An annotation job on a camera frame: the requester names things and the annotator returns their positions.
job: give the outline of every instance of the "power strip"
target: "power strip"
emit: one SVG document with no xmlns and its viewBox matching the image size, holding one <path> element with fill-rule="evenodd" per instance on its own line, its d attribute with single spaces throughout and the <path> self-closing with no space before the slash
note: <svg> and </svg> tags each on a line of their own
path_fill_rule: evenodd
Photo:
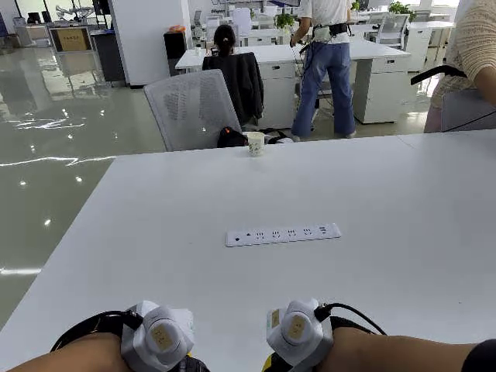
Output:
<svg viewBox="0 0 496 372">
<path fill-rule="evenodd" d="M 301 242 L 304 240 L 340 238 L 337 224 L 316 226 L 284 227 L 275 229 L 253 229 L 232 231 L 226 236 L 227 246 L 256 246 L 259 244 Z"/>
</svg>

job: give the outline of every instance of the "beige sweater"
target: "beige sweater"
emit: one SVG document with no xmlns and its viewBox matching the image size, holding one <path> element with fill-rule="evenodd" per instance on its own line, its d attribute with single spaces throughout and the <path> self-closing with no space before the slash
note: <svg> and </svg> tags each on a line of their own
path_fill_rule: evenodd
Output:
<svg viewBox="0 0 496 372">
<path fill-rule="evenodd" d="M 454 32 L 455 42 L 446 52 L 446 63 L 468 78 L 445 76 L 439 82 L 431 101 L 438 109 L 445 93 L 475 88 L 474 79 L 483 68 L 496 68 L 496 0 L 474 0 Z"/>
</svg>

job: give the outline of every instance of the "white sensor device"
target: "white sensor device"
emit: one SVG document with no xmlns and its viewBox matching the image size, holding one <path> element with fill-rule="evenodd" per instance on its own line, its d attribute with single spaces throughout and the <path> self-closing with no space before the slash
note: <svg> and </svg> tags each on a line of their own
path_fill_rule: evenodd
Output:
<svg viewBox="0 0 496 372">
<path fill-rule="evenodd" d="M 267 342 L 274 352 L 293 366 L 291 372 L 312 370 L 332 347 L 331 321 L 320 322 L 314 314 L 319 302 L 293 301 L 287 308 L 267 314 Z"/>
<path fill-rule="evenodd" d="M 130 310 L 143 317 L 135 331 L 124 325 L 121 354 L 135 372 L 167 372 L 183 360 L 195 343 L 193 314 L 143 301 Z"/>
</svg>

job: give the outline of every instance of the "potted plant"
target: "potted plant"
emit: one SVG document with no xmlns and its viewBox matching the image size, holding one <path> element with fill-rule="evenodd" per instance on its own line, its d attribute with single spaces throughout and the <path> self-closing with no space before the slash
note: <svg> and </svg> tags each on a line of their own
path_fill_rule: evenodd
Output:
<svg viewBox="0 0 496 372">
<path fill-rule="evenodd" d="M 283 13 L 274 17 L 274 24 L 278 29 L 289 29 L 295 24 L 294 20 L 291 14 Z"/>
<path fill-rule="evenodd" d="M 389 12 L 394 14 L 409 14 L 410 22 L 413 22 L 413 20 L 417 16 L 408 8 L 408 5 L 403 5 L 400 2 L 392 2 L 391 5 L 389 5 Z"/>
</svg>

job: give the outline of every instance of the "tiled floor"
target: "tiled floor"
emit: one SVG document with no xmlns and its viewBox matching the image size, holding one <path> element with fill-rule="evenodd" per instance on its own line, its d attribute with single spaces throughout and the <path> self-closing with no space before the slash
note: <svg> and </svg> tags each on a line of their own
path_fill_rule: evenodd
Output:
<svg viewBox="0 0 496 372">
<path fill-rule="evenodd" d="M 436 84 L 405 88 L 400 122 L 358 126 L 357 135 L 421 133 Z M 323 102 L 310 140 L 333 137 L 331 112 Z M 101 83 L 92 53 L 0 56 L 0 327 L 112 159 L 157 151 L 143 92 Z"/>
</svg>

